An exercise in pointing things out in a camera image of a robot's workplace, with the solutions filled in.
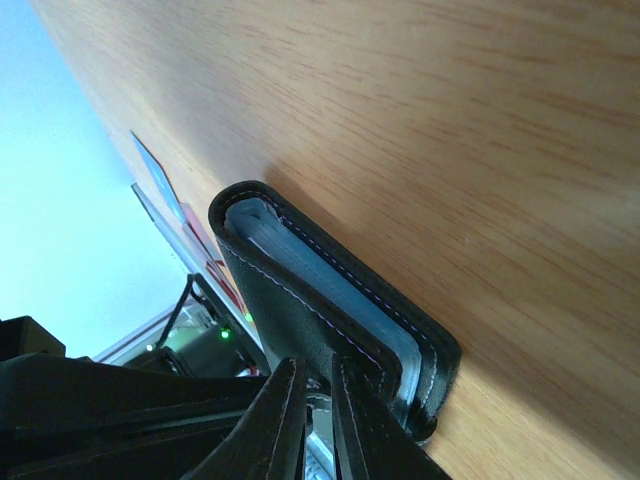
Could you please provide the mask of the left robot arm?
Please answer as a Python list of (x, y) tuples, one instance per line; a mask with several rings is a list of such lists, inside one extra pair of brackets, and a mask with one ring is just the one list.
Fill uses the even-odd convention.
[(1, 326), (5, 479), (178, 479), (231, 432), (263, 380), (244, 377), (254, 345), (203, 289), (210, 320), (183, 347), (121, 366), (50, 352), (29, 317)]

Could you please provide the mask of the black leather card holder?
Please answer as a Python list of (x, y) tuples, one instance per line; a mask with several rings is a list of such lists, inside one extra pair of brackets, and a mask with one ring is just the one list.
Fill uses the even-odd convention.
[(270, 365), (306, 359), (326, 401), (347, 357), (417, 443), (433, 435), (456, 379), (453, 335), (270, 186), (242, 181), (208, 220)]

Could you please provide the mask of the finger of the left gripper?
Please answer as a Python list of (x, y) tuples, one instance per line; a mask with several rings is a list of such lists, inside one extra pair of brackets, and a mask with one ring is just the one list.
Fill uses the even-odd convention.
[(3, 425), (66, 425), (204, 415), (248, 407), (263, 377), (191, 378), (61, 357), (1, 363)]
[(238, 415), (208, 416), (62, 452), (20, 447), (20, 460), (1, 468), (3, 479), (181, 479), (231, 433)]

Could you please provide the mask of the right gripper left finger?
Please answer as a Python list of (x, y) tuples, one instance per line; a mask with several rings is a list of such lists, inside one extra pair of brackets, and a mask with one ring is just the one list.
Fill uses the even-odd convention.
[(185, 479), (302, 479), (306, 361), (282, 360), (232, 432)]

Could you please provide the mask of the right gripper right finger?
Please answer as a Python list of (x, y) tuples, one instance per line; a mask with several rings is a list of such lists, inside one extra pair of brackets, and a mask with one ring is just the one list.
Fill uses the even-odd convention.
[(338, 479), (449, 477), (410, 439), (365, 375), (346, 357), (332, 359), (331, 400)]

